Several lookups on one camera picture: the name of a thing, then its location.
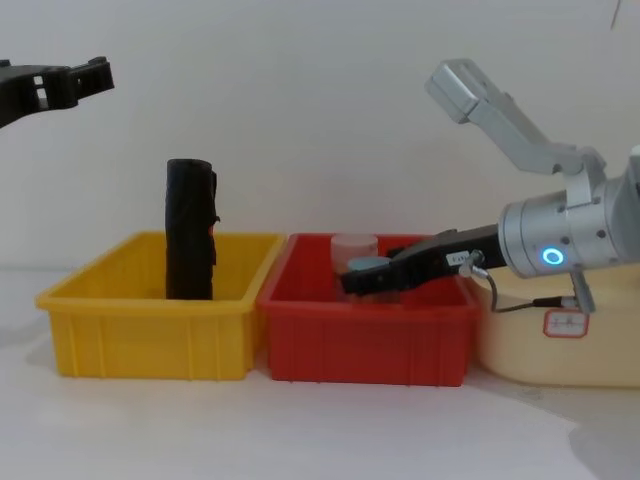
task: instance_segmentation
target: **white table surface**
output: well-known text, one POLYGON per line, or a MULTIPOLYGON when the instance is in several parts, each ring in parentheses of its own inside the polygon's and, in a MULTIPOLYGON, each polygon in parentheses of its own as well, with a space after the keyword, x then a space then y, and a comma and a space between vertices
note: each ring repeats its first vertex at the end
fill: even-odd
POLYGON ((232 383, 61 378, 33 297, 65 274, 0 271, 2 479, 640 478, 640 391, 284 383, 264 362, 232 383))

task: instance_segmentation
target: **white label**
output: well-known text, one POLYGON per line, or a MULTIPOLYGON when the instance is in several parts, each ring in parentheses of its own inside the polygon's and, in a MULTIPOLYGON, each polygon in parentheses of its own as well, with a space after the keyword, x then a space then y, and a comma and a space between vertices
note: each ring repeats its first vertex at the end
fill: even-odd
POLYGON ((548 337, 582 338, 589 330, 589 317, 577 310, 551 310, 544 321, 548 337))
POLYGON ((450 267, 457 267, 458 265, 462 265, 468 257, 469 252, 466 250, 462 252, 448 253, 447 263, 450 267))

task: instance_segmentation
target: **yellow plastic bin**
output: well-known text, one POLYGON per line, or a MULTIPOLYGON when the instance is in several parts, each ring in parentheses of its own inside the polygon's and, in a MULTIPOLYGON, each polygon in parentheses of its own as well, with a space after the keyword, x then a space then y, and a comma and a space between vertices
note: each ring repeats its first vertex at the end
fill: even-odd
POLYGON ((264 338, 255 308, 285 242, 216 234, 214 301, 164 298, 164 232, 140 233, 36 298, 72 377, 240 380, 264 338))

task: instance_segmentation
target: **plastic bin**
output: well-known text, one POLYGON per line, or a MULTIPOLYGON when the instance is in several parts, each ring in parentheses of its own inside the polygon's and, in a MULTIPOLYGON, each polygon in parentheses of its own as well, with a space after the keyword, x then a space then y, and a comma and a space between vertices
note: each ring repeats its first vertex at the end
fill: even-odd
MULTIPOLYGON (((380 254, 423 237, 379 235, 380 254)), ((459 386, 481 307, 450 277, 398 304, 337 302, 331 235, 289 239, 259 297, 275 380, 459 386)))
POLYGON ((238 380, 264 339, 255 300, 285 237, 216 234, 214 301, 166 300, 164 232, 138 234, 36 298, 58 370, 101 378, 238 380))

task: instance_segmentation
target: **red plastic bin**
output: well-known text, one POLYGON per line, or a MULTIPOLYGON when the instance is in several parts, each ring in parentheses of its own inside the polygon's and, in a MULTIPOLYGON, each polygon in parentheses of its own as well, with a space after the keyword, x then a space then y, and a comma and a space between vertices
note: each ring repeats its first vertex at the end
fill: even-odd
MULTIPOLYGON (((398 304, 337 302, 331 236, 291 236, 258 297, 272 378, 460 386, 481 314, 466 282, 429 282, 398 304)), ((380 254, 422 238, 378 235, 380 254)))

